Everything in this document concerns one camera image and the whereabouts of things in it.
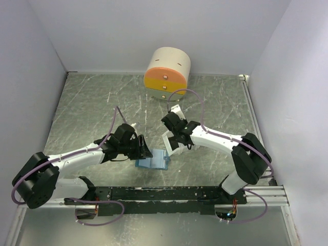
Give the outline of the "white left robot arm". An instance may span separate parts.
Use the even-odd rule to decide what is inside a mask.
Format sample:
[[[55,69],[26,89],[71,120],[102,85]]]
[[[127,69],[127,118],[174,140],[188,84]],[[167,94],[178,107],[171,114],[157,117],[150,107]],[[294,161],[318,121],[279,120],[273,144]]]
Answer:
[[[66,175],[107,161],[117,161],[118,155],[129,160],[152,158],[143,135],[137,135],[129,124],[121,124],[114,133],[75,151],[45,155],[33,154],[12,181],[13,193],[30,209],[43,206],[49,200],[91,204],[96,200],[96,187],[86,177],[67,179]]]

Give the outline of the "white card tray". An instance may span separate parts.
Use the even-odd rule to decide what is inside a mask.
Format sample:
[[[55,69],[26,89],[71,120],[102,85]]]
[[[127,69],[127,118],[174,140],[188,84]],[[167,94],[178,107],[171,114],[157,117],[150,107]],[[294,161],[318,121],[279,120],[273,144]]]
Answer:
[[[178,142],[177,137],[174,136],[174,134],[169,130],[163,133],[162,138],[169,156],[180,155],[183,152],[189,150],[197,150],[199,148],[199,146],[195,145],[188,148],[188,146],[185,146],[182,143]]]

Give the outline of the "blue card holder wallet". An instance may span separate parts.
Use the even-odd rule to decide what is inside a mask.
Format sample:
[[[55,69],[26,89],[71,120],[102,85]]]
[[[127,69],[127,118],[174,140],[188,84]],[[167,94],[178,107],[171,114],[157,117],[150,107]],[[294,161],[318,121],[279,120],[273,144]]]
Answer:
[[[167,170],[170,157],[167,150],[151,149],[152,158],[136,160],[135,167],[154,170]]]

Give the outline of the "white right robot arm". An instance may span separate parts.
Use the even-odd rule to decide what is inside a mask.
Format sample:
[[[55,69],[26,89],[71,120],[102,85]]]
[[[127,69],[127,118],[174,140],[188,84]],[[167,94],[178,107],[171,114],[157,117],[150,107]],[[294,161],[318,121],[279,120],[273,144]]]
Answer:
[[[206,147],[232,157],[235,170],[223,180],[217,192],[222,203],[230,203],[243,187],[257,184],[272,162],[267,150],[252,133],[239,136],[218,132],[199,122],[187,121],[172,111],[161,122],[168,129],[162,138],[169,156]]]

